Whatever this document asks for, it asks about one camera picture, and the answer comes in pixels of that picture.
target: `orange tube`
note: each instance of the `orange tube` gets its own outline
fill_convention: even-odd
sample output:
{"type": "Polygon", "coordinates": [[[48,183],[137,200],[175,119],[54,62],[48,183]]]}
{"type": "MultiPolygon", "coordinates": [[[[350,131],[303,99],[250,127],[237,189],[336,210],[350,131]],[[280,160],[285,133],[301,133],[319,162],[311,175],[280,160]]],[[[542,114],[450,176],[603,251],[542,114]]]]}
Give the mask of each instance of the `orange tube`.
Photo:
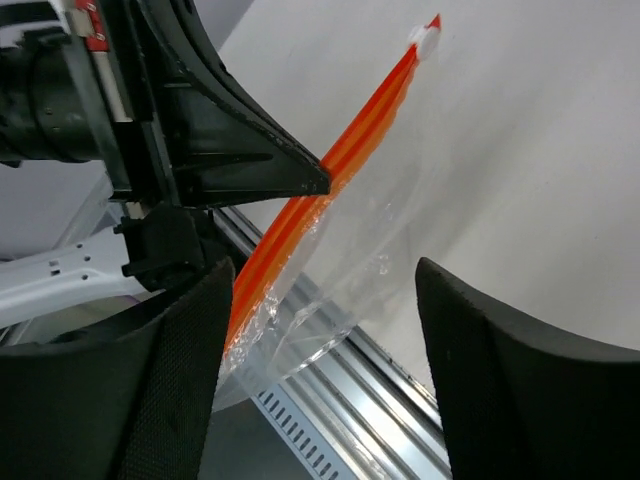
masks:
{"type": "Polygon", "coordinates": [[[330,170],[333,174],[331,194],[326,197],[290,201],[269,229],[268,233],[271,233],[269,242],[265,243],[266,246],[261,249],[261,256],[253,262],[252,266],[248,262],[242,272],[244,275],[241,274],[236,280],[236,286],[241,295],[234,301],[225,350],[229,348],[231,340],[243,331],[247,322],[251,320],[304,234],[320,218],[332,200],[380,144],[406,96],[417,64],[415,48],[410,48],[325,156],[323,162],[328,161],[329,158],[335,159],[335,163],[332,163],[333,171],[330,170]]]}
{"type": "MultiPolygon", "coordinates": [[[[394,69],[387,75],[382,84],[376,89],[369,101],[360,110],[358,115],[352,120],[338,141],[329,149],[323,157],[320,164],[329,172],[331,178],[335,178],[340,164],[345,159],[345,154],[351,149],[362,135],[376,121],[380,109],[384,102],[391,96],[396,96],[404,81],[401,73],[407,68],[408,64],[415,58],[415,53],[409,49],[404,57],[396,64],[394,69]]],[[[291,218],[293,213],[300,208],[304,198],[296,197],[290,199],[285,207],[278,214],[272,225],[269,227],[260,243],[247,261],[245,268],[242,269],[234,284],[234,303],[242,305],[245,302],[244,292],[248,284],[247,276],[253,275],[262,262],[269,258],[268,252],[276,241],[276,238],[282,234],[284,226],[291,218]]]]}

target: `white robot part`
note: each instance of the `white robot part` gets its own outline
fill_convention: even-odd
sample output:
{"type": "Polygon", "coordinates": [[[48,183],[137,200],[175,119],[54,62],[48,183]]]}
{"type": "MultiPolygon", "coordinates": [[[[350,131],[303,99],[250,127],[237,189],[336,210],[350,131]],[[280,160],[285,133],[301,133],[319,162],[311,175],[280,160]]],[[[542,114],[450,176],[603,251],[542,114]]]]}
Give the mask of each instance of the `white robot part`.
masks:
{"type": "Polygon", "coordinates": [[[100,298],[146,290],[125,277],[124,236],[106,228],[51,252],[0,264],[0,328],[100,298]]]}

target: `red label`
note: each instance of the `red label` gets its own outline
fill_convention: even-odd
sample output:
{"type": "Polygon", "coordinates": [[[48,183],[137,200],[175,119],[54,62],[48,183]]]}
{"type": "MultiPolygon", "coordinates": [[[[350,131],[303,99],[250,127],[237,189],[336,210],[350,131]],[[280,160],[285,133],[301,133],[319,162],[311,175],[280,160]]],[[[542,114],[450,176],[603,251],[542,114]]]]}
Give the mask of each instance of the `red label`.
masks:
{"type": "Polygon", "coordinates": [[[85,10],[89,14],[93,31],[95,32],[92,36],[85,38],[87,49],[90,52],[108,52],[109,43],[107,42],[107,33],[102,26],[102,19],[98,13],[96,1],[97,0],[76,0],[76,8],[85,10]]]}

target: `orange plastic strip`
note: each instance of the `orange plastic strip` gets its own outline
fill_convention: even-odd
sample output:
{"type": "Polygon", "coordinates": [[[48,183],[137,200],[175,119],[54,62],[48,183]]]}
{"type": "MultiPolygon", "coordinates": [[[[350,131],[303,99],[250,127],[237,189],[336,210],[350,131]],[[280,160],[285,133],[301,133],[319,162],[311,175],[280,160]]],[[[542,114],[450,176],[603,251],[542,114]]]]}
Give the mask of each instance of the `orange plastic strip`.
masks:
{"type": "MultiPolygon", "coordinates": [[[[332,179],[335,178],[342,160],[345,159],[345,153],[348,152],[353,144],[361,138],[361,136],[370,127],[371,123],[376,121],[377,114],[382,108],[385,99],[389,96],[397,95],[402,86],[402,81],[404,80],[403,75],[400,75],[400,73],[407,68],[408,64],[414,57],[415,54],[412,55],[411,49],[409,49],[400,62],[396,64],[391,73],[387,75],[382,84],[380,84],[376,89],[375,93],[349,124],[338,141],[336,141],[336,143],[323,157],[320,164],[329,172],[332,179]]],[[[268,252],[271,246],[275,242],[276,238],[282,234],[287,221],[291,218],[291,215],[300,208],[303,200],[304,197],[290,199],[262,237],[260,243],[247,261],[245,268],[242,269],[236,279],[233,292],[234,303],[242,305],[243,302],[245,302],[246,299],[244,298],[244,291],[248,285],[246,277],[249,275],[253,276],[257,266],[268,258],[268,252]]]]}
{"type": "Polygon", "coordinates": [[[243,269],[243,273],[247,272],[247,274],[241,274],[236,281],[238,288],[244,287],[241,290],[244,295],[240,299],[236,297],[239,301],[234,301],[226,348],[251,319],[303,235],[320,218],[331,201],[349,183],[380,144],[406,96],[417,64],[415,47],[412,47],[329,152],[342,153],[346,149],[344,155],[330,157],[328,153],[325,156],[325,160],[336,158],[334,171],[330,170],[330,173],[334,174],[331,194],[326,197],[290,201],[278,216],[277,223],[274,222],[269,229],[269,233],[273,232],[273,234],[265,245],[270,248],[262,249],[262,256],[257,258],[255,265],[251,267],[247,264],[243,269]],[[396,91],[394,87],[398,83],[400,88],[396,91]]]}
{"type": "MultiPolygon", "coordinates": [[[[345,172],[343,177],[338,181],[336,187],[333,187],[331,195],[323,197],[323,201],[321,202],[305,202],[303,204],[303,208],[298,209],[296,214],[289,220],[285,227],[285,231],[289,232],[289,234],[282,235],[278,238],[278,242],[274,244],[271,250],[272,252],[275,251],[275,253],[270,258],[270,262],[264,262],[262,264],[263,268],[260,269],[261,271],[256,272],[252,279],[252,286],[249,287],[249,291],[252,291],[253,295],[251,295],[249,302],[247,304],[240,305],[241,310],[239,311],[238,316],[232,317],[237,319],[236,322],[234,322],[236,325],[244,327],[244,325],[250,321],[260,303],[268,293],[269,288],[271,288],[275,282],[277,275],[286,265],[289,257],[293,253],[293,250],[298,245],[304,234],[311,228],[314,222],[320,218],[335,196],[338,195],[349,183],[349,180],[357,173],[359,167],[364,164],[367,158],[380,144],[395,118],[395,113],[401,101],[402,98],[399,98],[397,101],[393,102],[393,105],[388,108],[388,112],[384,118],[380,119],[378,124],[375,126],[375,130],[372,132],[371,137],[367,138],[367,143],[359,147],[361,151],[355,154],[352,158],[352,163],[350,164],[350,166],[356,167],[354,168],[354,171],[345,172]]],[[[237,334],[238,331],[241,331],[241,329],[237,328],[235,334],[237,334]]],[[[228,333],[228,340],[231,340],[234,332],[229,331],[228,333]]]]}

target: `transparent plastic bag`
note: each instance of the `transparent plastic bag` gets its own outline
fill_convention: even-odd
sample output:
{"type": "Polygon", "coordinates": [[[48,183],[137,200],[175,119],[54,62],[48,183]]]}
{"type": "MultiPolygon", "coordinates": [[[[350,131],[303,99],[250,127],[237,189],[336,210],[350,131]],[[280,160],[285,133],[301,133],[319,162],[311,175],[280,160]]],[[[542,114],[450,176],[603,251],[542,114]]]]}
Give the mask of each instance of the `transparent plastic bag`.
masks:
{"type": "Polygon", "coordinates": [[[404,233],[446,161],[433,148],[442,138],[430,55],[439,30],[436,17],[412,32],[400,62],[323,158],[332,193],[290,200],[238,277],[215,409],[304,368],[358,322],[392,315],[417,261],[404,233]]]}

